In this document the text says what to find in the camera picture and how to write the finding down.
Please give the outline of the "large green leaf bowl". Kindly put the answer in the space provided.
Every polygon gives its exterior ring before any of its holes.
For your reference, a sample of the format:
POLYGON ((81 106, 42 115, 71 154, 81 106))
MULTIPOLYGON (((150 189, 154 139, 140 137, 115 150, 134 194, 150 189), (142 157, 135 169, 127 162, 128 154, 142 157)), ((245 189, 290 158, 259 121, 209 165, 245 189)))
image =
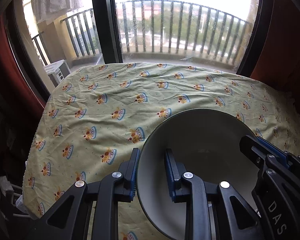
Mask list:
POLYGON ((172 202, 164 167, 164 153, 204 182, 227 181, 256 210, 251 192, 258 168, 239 149, 253 131, 236 117, 213 109, 191 109, 170 116, 146 139, 136 178, 140 205, 148 220, 164 236, 184 239, 186 205, 172 202))

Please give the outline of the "red curtain right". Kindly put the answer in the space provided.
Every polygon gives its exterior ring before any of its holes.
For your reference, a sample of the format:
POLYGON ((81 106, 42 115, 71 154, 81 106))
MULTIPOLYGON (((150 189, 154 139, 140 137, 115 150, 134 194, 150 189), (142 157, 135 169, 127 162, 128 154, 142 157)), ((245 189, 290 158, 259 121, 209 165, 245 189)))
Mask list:
POLYGON ((290 95, 300 114, 300 11, 291 0, 274 0, 266 42, 250 77, 290 95))

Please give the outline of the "red curtain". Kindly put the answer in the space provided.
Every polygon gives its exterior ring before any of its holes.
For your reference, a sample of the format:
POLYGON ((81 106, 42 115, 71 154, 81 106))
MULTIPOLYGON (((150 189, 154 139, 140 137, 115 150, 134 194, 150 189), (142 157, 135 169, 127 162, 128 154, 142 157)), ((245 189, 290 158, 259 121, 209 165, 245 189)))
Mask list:
POLYGON ((274 0, 266 42, 250 77, 290 95, 300 114, 300 11, 291 0, 274 0))
POLYGON ((13 57, 3 17, 0 16, 0 92, 5 104, 22 116, 41 117, 44 104, 39 100, 22 77, 13 57))

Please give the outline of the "yellow patterned tablecloth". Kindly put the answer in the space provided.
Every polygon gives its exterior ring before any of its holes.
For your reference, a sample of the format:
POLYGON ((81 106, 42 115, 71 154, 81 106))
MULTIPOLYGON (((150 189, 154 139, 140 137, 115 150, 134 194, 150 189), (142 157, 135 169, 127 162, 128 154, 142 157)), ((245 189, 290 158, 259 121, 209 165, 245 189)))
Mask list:
POLYGON ((50 95, 26 162, 23 204, 42 217, 76 181, 100 180, 165 119, 193 108, 233 115, 300 155, 300 119, 268 85, 204 67, 126 63, 74 70, 50 95))

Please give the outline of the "white outdoor air conditioner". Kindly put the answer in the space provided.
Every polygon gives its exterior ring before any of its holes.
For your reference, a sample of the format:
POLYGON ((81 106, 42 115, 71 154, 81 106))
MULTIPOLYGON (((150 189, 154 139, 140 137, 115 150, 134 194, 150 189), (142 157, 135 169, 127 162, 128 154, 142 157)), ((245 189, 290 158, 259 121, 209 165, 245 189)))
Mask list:
POLYGON ((65 60, 59 60, 48 64, 44 66, 44 70, 55 87, 57 87, 68 75, 71 74, 65 60))

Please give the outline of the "balcony metal railing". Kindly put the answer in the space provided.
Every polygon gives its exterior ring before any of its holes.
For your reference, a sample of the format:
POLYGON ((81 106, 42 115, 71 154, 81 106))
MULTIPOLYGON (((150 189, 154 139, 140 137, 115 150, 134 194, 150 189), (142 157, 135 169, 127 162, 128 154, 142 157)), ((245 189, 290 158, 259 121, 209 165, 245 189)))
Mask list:
MULTIPOLYGON (((236 68, 253 24, 228 12, 176 0, 130 0, 116 5, 119 46, 124 61, 185 61, 236 68)), ((51 45, 60 44, 73 64, 102 62, 93 9, 55 22, 54 31, 28 25, 39 60, 52 62, 51 45)))

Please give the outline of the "red curtain left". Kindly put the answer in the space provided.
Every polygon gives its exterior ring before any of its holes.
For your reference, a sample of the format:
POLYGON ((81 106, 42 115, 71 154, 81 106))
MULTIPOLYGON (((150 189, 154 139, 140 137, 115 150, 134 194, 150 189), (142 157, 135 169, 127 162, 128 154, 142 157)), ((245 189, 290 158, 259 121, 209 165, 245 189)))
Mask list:
POLYGON ((3 17, 0 16, 0 92, 5 104, 22 116, 41 117, 44 104, 39 100, 22 77, 13 57, 3 17))

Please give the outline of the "black window frame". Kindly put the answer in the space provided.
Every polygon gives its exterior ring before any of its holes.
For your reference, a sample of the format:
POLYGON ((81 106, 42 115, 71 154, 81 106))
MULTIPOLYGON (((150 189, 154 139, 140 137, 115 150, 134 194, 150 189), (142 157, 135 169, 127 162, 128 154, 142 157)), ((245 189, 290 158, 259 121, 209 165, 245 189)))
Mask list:
MULTIPOLYGON (((18 69, 34 95, 43 104, 55 86, 44 70, 32 43, 28 25, 35 23, 39 30, 54 31, 55 22, 61 17, 69 16, 85 9, 93 9, 97 33, 100 39, 102 63, 124 63, 119 46, 119 30, 117 27, 116 5, 130 0, 80 0, 81 7, 55 19, 50 24, 37 23, 33 15, 31 0, 3 0, 5 2, 4 26, 8 43, 17 62, 18 69)), ((249 42, 244 51, 240 64, 229 68, 238 75, 250 77, 266 42, 274 0, 176 0, 201 4, 216 8, 253 24, 249 42)), ((60 44, 51 45, 52 63, 65 60, 74 65, 69 58, 63 56, 60 44)))

